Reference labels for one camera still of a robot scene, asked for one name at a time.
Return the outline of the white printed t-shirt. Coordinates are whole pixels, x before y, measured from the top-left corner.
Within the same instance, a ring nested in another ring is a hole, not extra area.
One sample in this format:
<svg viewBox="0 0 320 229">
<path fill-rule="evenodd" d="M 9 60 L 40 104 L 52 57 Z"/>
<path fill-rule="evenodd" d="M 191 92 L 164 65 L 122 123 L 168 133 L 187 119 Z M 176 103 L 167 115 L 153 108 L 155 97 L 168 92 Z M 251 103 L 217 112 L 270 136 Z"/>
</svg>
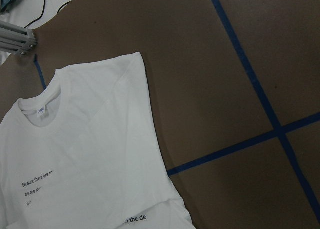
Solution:
<svg viewBox="0 0 320 229">
<path fill-rule="evenodd" d="M 55 71 L 0 125 L 3 229 L 192 229 L 139 52 Z"/>
</svg>

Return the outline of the blue tape grid lines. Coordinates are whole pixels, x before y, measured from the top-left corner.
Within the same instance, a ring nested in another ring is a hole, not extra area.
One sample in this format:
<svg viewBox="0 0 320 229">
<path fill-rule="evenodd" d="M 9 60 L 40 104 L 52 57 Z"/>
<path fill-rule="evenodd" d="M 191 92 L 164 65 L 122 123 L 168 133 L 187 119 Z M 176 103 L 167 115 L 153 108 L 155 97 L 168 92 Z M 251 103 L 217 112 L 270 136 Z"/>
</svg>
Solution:
<svg viewBox="0 0 320 229">
<path fill-rule="evenodd" d="M 320 0 L 41 0 L 44 78 L 141 52 L 198 229 L 320 226 Z"/>
</svg>

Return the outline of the aluminium frame post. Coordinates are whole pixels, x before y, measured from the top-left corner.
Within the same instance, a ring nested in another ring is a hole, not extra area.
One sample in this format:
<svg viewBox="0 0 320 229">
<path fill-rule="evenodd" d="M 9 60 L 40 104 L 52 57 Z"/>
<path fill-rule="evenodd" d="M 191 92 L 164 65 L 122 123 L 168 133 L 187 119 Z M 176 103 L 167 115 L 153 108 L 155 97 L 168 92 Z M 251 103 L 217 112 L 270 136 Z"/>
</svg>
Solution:
<svg viewBox="0 0 320 229">
<path fill-rule="evenodd" d="M 0 51 L 25 56 L 38 44 L 31 29 L 8 22 L 0 22 Z"/>
</svg>

